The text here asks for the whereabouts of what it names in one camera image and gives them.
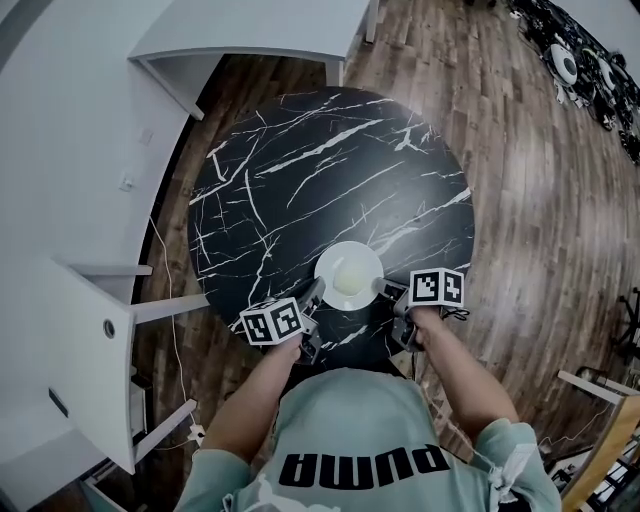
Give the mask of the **pile of black equipment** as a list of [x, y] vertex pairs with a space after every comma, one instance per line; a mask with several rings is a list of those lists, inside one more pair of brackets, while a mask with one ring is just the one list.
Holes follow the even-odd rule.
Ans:
[[[584, 108], [608, 132], [618, 134], [626, 155], [640, 167], [640, 85], [627, 70], [624, 55], [608, 50], [563, 8], [550, 0], [504, 0], [518, 21], [524, 40], [535, 48], [551, 75], [560, 104], [570, 101]], [[578, 69], [575, 85], [564, 86], [547, 63], [545, 52], [553, 43], [569, 50]], [[620, 90], [610, 91], [602, 80], [598, 58], [615, 63], [625, 75]]]

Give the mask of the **white desk leg frame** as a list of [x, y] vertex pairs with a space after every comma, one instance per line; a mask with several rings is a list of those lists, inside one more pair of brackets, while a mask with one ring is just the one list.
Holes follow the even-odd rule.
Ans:
[[557, 377], [571, 386], [613, 405], [618, 405], [625, 397], [625, 394], [620, 388], [612, 387], [612, 382], [609, 382], [607, 379], [598, 379], [592, 382], [591, 380], [578, 377], [564, 370], [560, 370], [557, 373]]

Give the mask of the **person's pale green shirt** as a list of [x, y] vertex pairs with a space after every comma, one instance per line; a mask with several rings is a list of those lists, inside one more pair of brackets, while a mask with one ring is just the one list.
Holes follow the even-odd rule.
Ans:
[[197, 452], [176, 512], [561, 512], [529, 425], [496, 420], [475, 449], [439, 445], [415, 383], [329, 371], [284, 395], [260, 471]]

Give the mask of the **person's left forearm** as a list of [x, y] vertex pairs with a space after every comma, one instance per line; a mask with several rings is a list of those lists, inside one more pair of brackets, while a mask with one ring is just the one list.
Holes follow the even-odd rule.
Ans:
[[224, 403], [209, 425], [202, 450], [231, 453], [250, 464], [260, 451], [280, 396], [300, 356], [302, 335], [272, 348]]

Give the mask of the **white desk with round grommet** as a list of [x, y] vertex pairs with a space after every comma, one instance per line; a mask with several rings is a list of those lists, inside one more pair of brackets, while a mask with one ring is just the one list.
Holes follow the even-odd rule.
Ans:
[[[148, 265], [0, 266], [0, 503], [26, 511], [99, 463], [127, 472], [195, 409], [187, 401], [139, 437], [131, 423], [137, 325], [207, 306], [203, 295], [132, 304], [123, 278]], [[52, 388], [65, 418], [49, 399]]]

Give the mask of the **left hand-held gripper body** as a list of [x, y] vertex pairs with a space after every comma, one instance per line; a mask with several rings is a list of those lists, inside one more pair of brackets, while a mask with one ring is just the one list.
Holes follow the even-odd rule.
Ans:
[[272, 300], [240, 313], [244, 335], [251, 346], [272, 347], [301, 335], [297, 363], [313, 365], [320, 352], [319, 324], [312, 318], [314, 297]]

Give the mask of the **light wooden desk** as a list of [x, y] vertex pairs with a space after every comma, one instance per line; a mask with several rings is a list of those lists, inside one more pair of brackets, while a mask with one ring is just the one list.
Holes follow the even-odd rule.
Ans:
[[589, 456], [562, 491], [562, 512], [578, 512], [586, 503], [622, 454], [639, 423], [640, 395], [624, 397]]

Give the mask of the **pale white dough ball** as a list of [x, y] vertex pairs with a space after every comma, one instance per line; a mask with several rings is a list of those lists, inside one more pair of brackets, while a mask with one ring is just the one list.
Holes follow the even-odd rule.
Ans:
[[350, 260], [342, 260], [336, 266], [333, 287], [334, 289], [347, 297], [357, 296], [365, 287], [366, 275], [356, 263]]

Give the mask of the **person's right hand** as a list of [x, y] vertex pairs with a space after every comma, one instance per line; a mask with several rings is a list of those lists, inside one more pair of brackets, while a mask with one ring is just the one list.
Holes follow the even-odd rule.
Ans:
[[416, 342], [424, 351], [428, 351], [431, 343], [437, 339], [441, 327], [441, 319], [436, 316], [420, 316], [413, 319], [417, 328]]

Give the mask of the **person's right forearm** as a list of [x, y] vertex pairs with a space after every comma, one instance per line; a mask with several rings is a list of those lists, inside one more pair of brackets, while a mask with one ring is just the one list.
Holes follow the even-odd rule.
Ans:
[[[429, 306], [410, 311], [412, 320], [436, 315], [440, 317], [439, 310]], [[471, 440], [496, 420], [519, 421], [506, 390], [442, 319], [437, 339], [424, 352], [442, 383], [456, 421]]]

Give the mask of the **white desk with glass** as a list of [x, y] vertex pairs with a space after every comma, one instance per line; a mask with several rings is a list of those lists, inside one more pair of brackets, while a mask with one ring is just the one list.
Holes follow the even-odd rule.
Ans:
[[379, 0], [173, 0], [129, 55], [193, 118], [226, 54], [320, 62], [340, 86], [357, 36], [375, 39]]

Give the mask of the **white round device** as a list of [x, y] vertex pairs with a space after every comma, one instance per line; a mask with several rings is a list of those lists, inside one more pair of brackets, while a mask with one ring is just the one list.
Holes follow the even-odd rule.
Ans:
[[625, 75], [621, 72], [621, 68], [613, 62], [609, 62], [603, 58], [598, 58], [598, 65], [602, 80], [610, 91], [620, 90], [624, 84]]
[[564, 85], [573, 86], [578, 80], [578, 69], [573, 54], [564, 46], [553, 43], [545, 52], [554, 76]]

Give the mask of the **white round plate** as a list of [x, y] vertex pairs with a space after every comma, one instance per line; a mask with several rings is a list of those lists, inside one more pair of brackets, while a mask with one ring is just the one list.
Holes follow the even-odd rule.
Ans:
[[[357, 296], [344, 296], [333, 287], [336, 266], [344, 259], [356, 263], [366, 275], [366, 285]], [[373, 281], [377, 277], [383, 278], [384, 271], [379, 257], [370, 247], [356, 241], [344, 241], [330, 246], [320, 255], [314, 268], [314, 277], [319, 276], [326, 284], [323, 301], [334, 309], [350, 312], [363, 309], [374, 301], [378, 293], [373, 288]]]

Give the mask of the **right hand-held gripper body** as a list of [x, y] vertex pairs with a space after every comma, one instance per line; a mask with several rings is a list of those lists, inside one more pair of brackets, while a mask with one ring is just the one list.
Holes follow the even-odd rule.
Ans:
[[412, 309], [434, 306], [446, 316], [464, 309], [464, 274], [455, 270], [414, 270], [410, 273], [409, 285], [401, 291], [393, 306], [392, 338], [409, 353], [423, 350], [416, 341], [418, 328], [410, 317]]

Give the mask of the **round black marble table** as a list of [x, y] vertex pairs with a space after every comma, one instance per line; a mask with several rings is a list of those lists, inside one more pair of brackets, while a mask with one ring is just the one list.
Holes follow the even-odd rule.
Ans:
[[414, 270], [465, 279], [475, 234], [471, 189], [437, 131], [346, 87], [283, 95], [234, 123], [205, 158], [187, 228], [206, 299], [257, 351], [240, 313], [300, 297], [330, 246], [365, 244], [408, 286]]

